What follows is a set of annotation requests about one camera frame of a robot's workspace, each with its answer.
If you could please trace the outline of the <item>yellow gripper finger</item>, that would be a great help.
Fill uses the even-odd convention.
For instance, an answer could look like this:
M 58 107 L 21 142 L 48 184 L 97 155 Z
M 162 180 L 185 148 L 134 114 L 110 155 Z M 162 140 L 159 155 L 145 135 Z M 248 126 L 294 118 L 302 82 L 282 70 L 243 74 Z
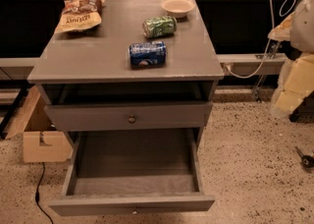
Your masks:
M 294 61 L 287 59 L 271 99 L 271 114 L 274 117 L 289 116 L 313 91 L 314 54 L 302 53 Z

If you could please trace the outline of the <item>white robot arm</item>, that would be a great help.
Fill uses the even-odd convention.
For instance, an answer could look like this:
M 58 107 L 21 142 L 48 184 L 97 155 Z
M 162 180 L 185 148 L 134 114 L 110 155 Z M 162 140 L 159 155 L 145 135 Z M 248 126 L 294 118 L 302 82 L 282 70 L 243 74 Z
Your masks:
M 271 100 L 271 114 L 283 118 L 314 91 L 314 0 L 302 0 L 268 37 L 289 41 L 293 49 L 301 52 L 296 60 L 286 60 L 283 64 L 279 86 Z

